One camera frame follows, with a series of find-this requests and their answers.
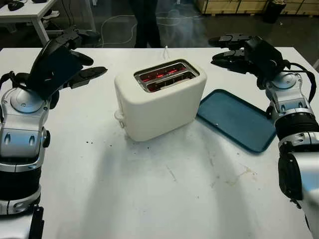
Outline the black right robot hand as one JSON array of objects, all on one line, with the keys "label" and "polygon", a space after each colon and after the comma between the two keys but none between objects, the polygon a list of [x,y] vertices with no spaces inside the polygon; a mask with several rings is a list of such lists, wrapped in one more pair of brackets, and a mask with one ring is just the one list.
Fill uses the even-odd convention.
[{"label": "black right robot hand", "polygon": [[210,46],[229,49],[227,52],[212,56],[211,64],[240,74],[250,73],[257,78],[257,87],[264,90],[264,73],[251,56],[254,47],[249,46],[250,41],[259,43],[261,38],[244,34],[227,34],[209,39]]}]

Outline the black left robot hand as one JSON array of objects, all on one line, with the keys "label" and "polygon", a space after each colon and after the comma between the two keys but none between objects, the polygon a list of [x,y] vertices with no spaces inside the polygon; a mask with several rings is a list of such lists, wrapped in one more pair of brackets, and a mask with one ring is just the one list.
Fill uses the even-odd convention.
[{"label": "black left robot hand", "polygon": [[48,100],[59,90],[87,85],[102,76],[107,68],[92,67],[94,60],[75,49],[98,43],[101,35],[71,27],[50,40],[38,54],[26,81],[28,90]]}]

